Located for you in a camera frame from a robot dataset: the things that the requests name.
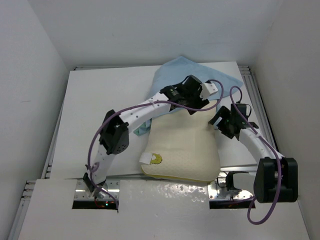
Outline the light blue pillowcase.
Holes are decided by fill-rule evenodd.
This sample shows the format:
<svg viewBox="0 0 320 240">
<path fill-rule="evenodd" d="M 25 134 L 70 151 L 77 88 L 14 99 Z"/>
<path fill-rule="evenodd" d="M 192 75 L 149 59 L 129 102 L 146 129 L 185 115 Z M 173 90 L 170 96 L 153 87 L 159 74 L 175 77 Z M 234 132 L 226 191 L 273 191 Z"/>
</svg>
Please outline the light blue pillowcase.
<svg viewBox="0 0 320 240">
<path fill-rule="evenodd" d="M 179 56 L 163 64 L 154 74 L 147 99 L 154 96 L 166 86 L 173 86 L 182 82 L 187 76 L 193 75 L 201 82 L 218 80 L 223 85 L 223 97 L 230 95 L 233 86 L 242 87 L 243 82 L 214 68 L 210 68 L 193 62 L 183 56 Z"/>
</svg>

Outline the cream pillow with yellow edge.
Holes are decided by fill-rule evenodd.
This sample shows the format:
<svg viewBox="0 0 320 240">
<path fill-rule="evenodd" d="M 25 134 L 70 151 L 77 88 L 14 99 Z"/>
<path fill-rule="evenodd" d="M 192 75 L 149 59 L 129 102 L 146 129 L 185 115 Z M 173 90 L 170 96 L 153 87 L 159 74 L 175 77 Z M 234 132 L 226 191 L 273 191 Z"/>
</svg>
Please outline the cream pillow with yellow edge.
<svg viewBox="0 0 320 240">
<path fill-rule="evenodd" d="M 216 101 L 206 111 L 190 115 L 176 109 L 152 119 L 145 153 L 154 154 L 142 172 L 153 178 L 210 183 L 221 170 L 215 129 L 209 120 L 216 114 Z"/>
</svg>

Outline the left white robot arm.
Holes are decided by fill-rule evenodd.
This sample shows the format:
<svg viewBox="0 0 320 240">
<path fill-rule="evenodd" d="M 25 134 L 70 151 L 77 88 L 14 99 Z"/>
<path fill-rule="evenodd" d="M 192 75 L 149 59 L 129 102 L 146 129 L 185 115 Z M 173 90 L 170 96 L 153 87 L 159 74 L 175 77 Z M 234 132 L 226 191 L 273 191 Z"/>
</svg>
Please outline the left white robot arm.
<svg viewBox="0 0 320 240">
<path fill-rule="evenodd" d="M 96 136 L 98 150 L 93 161 L 86 165 L 87 173 L 83 181 L 95 198 L 103 198 L 101 191 L 106 181 L 107 171 L 116 155 L 124 152 L 129 146 L 129 134 L 144 122 L 167 114 L 176 108 L 184 108 L 194 114 L 209 103 L 209 97 L 218 89 L 211 81 L 201 82 L 193 75 L 182 82 L 168 85 L 143 103 L 115 112 L 110 110 L 105 115 L 102 126 Z"/>
</svg>

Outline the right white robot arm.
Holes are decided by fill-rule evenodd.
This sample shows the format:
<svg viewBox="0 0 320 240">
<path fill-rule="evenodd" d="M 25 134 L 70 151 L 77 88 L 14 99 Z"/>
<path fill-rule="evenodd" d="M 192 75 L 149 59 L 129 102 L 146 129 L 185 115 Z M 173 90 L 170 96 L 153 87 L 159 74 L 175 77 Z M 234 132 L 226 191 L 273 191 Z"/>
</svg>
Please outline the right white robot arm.
<svg viewBox="0 0 320 240">
<path fill-rule="evenodd" d="M 258 167 L 253 182 L 253 193 L 259 203 L 271 203 L 276 196 L 278 177 L 281 177 L 279 203 L 293 203 L 298 199 L 298 163 L 292 157 L 284 157 L 258 132 L 254 122 L 248 122 L 247 105 L 235 103 L 230 109 L 222 106 L 210 125 L 216 125 L 220 132 L 242 143 L 257 161 Z"/>
</svg>

